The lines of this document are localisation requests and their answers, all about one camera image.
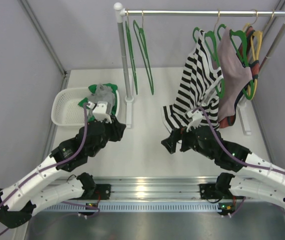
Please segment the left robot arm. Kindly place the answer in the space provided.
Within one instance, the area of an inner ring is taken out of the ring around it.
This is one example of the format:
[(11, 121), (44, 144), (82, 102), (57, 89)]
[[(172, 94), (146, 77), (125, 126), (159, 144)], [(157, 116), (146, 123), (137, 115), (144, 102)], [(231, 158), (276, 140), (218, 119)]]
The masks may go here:
[(126, 125), (113, 115), (111, 122), (91, 121), (75, 137), (61, 142), (34, 170), (10, 187), (0, 188), (0, 223), (9, 229), (28, 222), (42, 210), (67, 200), (87, 200), (97, 185), (83, 172), (55, 187), (52, 182), (71, 176), (72, 171), (95, 157), (108, 142), (122, 139)]

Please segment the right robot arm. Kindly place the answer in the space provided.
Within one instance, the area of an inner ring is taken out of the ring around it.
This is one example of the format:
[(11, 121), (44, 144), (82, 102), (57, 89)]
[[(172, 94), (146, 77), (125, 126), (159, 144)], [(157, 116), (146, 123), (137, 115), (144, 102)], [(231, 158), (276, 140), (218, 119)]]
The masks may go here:
[(222, 198), (242, 197), (271, 203), (285, 214), (285, 169), (259, 157), (247, 147), (224, 140), (209, 126), (175, 128), (161, 144), (174, 154), (194, 151), (212, 160), (223, 172), (215, 189)]

